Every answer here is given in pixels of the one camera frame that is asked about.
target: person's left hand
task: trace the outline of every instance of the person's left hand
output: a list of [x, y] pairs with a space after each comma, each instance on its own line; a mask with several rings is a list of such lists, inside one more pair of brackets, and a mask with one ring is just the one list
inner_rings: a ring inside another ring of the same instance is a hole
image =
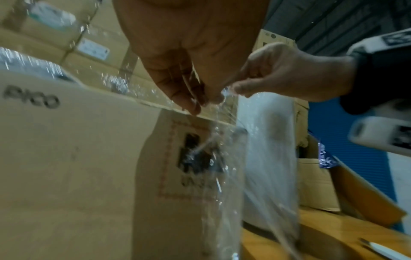
[[[221, 90], [251, 53], [268, 2], [113, 0], [133, 52], [157, 86], [191, 114], [200, 113], [199, 104], [221, 101]], [[189, 90], [193, 65], [203, 84]]]

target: hand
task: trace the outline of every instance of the hand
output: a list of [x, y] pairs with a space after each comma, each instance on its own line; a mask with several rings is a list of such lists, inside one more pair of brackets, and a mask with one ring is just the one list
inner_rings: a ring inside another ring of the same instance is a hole
[[[269, 0], [113, 0], [131, 48], [157, 86], [192, 114], [247, 60]], [[194, 65], [202, 84], [189, 86]]]
[[274, 92], [321, 102], [350, 93], [355, 72], [351, 57], [317, 57], [274, 43], [248, 57], [230, 88], [246, 97]]

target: white shipping label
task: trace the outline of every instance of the white shipping label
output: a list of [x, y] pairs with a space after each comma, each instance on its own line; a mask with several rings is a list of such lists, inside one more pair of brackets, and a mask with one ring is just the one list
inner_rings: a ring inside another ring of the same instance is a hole
[[30, 17], [57, 30], [70, 27], [76, 22], [74, 14], [60, 10], [44, 1], [32, 7]]
[[82, 39], [77, 47], [77, 50], [99, 60], [106, 60], [110, 54], [109, 48], [88, 39]]

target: white pen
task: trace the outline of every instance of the white pen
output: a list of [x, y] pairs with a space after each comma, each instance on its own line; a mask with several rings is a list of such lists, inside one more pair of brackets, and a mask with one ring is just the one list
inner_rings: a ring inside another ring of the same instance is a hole
[[365, 239], [360, 238], [360, 242], [365, 245], [366, 247], [372, 249], [374, 252], [385, 256], [388, 259], [391, 260], [411, 260], [411, 258], [398, 253], [397, 251], [394, 251], [392, 249], [386, 248], [385, 246], [367, 241]]

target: purple plastic wrapper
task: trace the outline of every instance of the purple plastic wrapper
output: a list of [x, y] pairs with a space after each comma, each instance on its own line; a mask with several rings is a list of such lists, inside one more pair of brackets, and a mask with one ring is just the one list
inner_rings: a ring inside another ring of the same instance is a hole
[[339, 163], [334, 156], [325, 150], [325, 145], [321, 143], [321, 140], [312, 132], [310, 132], [310, 134], [318, 141], [318, 160], [320, 168], [330, 169], [332, 167], [339, 166]]

